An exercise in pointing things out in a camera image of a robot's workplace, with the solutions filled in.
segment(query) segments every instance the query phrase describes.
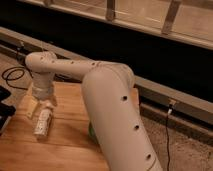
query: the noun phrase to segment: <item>small hole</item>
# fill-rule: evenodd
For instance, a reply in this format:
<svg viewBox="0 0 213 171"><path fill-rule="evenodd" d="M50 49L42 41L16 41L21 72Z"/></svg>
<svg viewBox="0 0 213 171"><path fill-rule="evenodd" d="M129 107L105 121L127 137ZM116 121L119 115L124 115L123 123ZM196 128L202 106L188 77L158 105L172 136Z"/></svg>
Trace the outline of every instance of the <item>small hole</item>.
<svg viewBox="0 0 213 171"><path fill-rule="evenodd" d="M135 130L138 130L138 129L139 129L139 125L136 125L134 129L135 129Z"/></svg>
<svg viewBox="0 0 213 171"><path fill-rule="evenodd" d="M151 159L151 154L149 154L148 156L146 156L146 160L149 160L149 159Z"/></svg>
<svg viewBox="0 0 213 171"><path fill-rule="evenodd" d="M128 99L127 96L123 96L123 97L122 97L122 100L123 100L123 101L126 101L127 99Z"/></svg>

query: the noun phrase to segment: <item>wooden surface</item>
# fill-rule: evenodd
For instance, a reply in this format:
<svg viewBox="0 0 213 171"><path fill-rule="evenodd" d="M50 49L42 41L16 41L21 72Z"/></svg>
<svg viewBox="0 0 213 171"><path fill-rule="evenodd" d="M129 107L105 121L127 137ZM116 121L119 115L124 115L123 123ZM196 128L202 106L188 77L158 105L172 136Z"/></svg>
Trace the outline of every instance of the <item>wooden surface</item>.
<svg viewBox="0 0 213 171"><path fill-rule="evenodd" d="M58 106L47 140L38 141L33 135L37 117L33 121L26 117L28 91L0 138L0 170L109 171L99 146L88 136L89 118L80 84L54 84ZM138 107L136 89L132 99Z"/></svg>

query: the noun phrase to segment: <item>floor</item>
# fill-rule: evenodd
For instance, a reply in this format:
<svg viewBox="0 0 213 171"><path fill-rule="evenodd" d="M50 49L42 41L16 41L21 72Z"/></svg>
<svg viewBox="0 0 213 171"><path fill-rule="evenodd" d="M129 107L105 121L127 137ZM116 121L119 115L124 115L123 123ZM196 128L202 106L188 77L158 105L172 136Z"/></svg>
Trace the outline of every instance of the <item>floor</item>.
<svg viewBox="0 0 213 171"><path fill-rule="evenodd" d="M17 66L18 63L3 54L0 54L0 73L5 69ZM18 86L28 87L31 83L29 75L26 75L21 80L14 82ZM12 95L5 101L7 104L17 106L25 95L25 91L9 88L5 81L0 78L0 84L8 88ZM146 117L149 115L149 110L142 111L142 120L147 129L150 140L159 157L164 170L167 166L167 148L166 148L166 129L165 125L156 122ZM208 144L193 139L193 136L186 136L178 131L178 125L170 125L170 171L213 171L213 137L210 137Z"/></svg>

